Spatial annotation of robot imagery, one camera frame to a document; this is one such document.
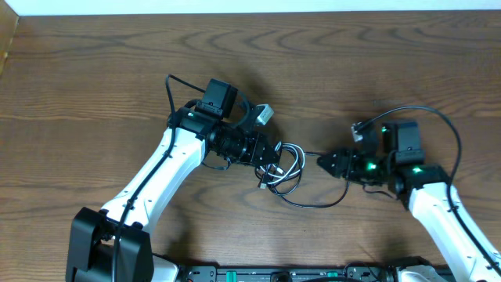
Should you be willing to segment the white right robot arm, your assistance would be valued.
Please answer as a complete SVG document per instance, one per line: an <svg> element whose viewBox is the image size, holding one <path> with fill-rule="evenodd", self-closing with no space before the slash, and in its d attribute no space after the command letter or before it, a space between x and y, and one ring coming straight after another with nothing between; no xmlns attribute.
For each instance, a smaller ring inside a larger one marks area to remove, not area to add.
<svg viewBox="0 0 501 282"><path fill-rule="evenodd" d="M341 148L320 156L319 167L335 178L365 186L388 185L425 228L457 281L499 281L500 253L471 218L451 177L424 157L401 161Z"/></svg>

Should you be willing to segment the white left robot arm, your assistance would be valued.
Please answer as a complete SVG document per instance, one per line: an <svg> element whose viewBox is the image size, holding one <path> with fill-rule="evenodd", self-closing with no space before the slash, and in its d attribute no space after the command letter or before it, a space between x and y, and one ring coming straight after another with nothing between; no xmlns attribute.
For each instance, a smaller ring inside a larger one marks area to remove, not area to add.
<svg viewBox="0 0 501 282"><path fill-rule="evenodd" d="M273 115L268 104L252 107L243 124L181 107L160 144L132 181L99 211L82 208L70 230L68 281L175 281L179 267L154 255L151 237L186 177L214 151L255 168L279 160L265 135L254 130Z"/></svg>

